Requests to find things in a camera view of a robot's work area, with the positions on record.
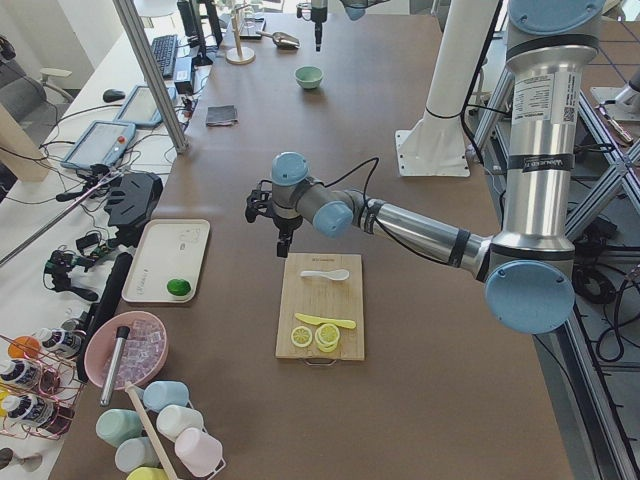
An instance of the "tablet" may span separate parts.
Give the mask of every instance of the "tablet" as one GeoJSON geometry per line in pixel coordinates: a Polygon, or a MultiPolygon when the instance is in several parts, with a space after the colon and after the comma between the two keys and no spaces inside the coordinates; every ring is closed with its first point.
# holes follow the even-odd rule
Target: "tablet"
{"type": "MultiPolygon", "coordinates": [[[[176,99],[175,87],[167,87],[167,93],[171,101],[176,99]]],[[[153,99],[151,90],[146,85],[133,87],[115,119],[120,122],[135,123],[138,128],[153,128],[162,122],[162,116],[156,106],[156,101],[153,99]]]]}
{"type": "Polygon", "coordinates": [[[136,126],[128,122],[98,120],[89,125],[61,165],[73,170],[91,170],[91,165],[115,165],[136,135],[136,126]]]}

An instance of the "green cup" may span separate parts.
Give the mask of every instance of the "green cup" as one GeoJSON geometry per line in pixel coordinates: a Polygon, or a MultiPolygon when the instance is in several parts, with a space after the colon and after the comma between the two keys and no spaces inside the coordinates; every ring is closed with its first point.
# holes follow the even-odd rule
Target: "green cup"
{"type": "Polygon", "coordinates": [[[118,448],[130,438],[142,433],[142,422],[133,410],[112,408],[107,410],[96,423],[96,434],[102,440],[118,448]]]}

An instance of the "pink bowl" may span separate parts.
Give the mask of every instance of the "pink bowl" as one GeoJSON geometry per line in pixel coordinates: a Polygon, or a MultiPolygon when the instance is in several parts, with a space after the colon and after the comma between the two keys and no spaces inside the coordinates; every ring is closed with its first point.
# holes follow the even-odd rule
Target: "pink bowl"
{"type": "MultiPolygon", "coordinates": [[[[164,345],[162,346],[162,351],[159,353],[159,355],[156,354],[158,358],[153,367],[151,367],[148,371],[145,370],[140,378],[128,378],[128,380],[134,385],[144,385],[153,377],[155,377],[160,369],[164,366],[165,362],[167,361],[167,355],[169,353],[169,342],[167,339],[167,331],[160,319],[149,312],[136,311],[121,313],[120,315],[116,315],[102,327],[100,327],[98,331],[93,335],[93,338],[91,338],[91,341],[87,346],[84,361],[87,376],[89,377],[89,380],[91,380],[91,383],[98,387],[102,387],[105,377],[105,365],[111,357],[113,348],[116,344],[116,330],[118,329],[118,327],[126,325],[131,328],[129,339],[136,338],[136,330],[134,328],[134,323],[136,321],[150,323],[152,327],[155,327],[154,330],[162,335],[162,338],[164,339],[164,345]]],[[[119,385],[120,383],[121,382],[116,383],[116,390],[124,389],[122,385],[119,385]]]]}

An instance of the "yellow plastic knife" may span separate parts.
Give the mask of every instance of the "yellow plastic knife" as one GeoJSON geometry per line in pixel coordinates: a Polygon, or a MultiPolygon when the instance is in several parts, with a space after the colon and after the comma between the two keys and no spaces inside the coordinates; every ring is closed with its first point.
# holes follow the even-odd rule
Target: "yellow plastic knife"
{"type": "Polygon", "coordinates": [[[356,322],[353,320],[340,320],[337,318],[324,318],[324,317],[315,317],[313,315],[306,315],[304,313],[296,313],[294,316],[300,320],[301,322],[308,323],[309,325],[321,325],[323,323],[331,323],[336,327],[348,328],[353,330],[356,328],[356,322]]]}

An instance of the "computer mouse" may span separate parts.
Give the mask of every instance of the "computer mouse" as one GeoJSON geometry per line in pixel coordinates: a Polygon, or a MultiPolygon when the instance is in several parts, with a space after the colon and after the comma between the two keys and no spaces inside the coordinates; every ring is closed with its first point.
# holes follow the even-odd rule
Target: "computer mouse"
{"type": "Polygon", "coordinates": [[[126,97],[126,95],[122,90],[115,90],[113,88],[110,88],[109,90],[105,90],[104,93],[102,94],[102,100],[107,103],[115,102],[117,100],[122,100],[124,97],[126,97]]]}

